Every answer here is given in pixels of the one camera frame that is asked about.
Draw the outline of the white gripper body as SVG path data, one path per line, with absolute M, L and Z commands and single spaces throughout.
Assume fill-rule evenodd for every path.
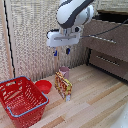
M 50 30 L 47 33 L 47 45 L 49 47 L 59 47 L 77 44 L 80 39 L 80 27 L 64 29 L 63 33 L 59 29 Z

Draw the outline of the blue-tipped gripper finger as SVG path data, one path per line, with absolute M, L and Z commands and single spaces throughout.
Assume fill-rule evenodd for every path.
M 71 48 L 70 47 L 67 47 L 66 48 L 66 54 L 69 55 L 70 54 L 70 51 L 71 51 Z
M 54 56 L 57 56 L 57 47 L 56 48 L 54 48 Z

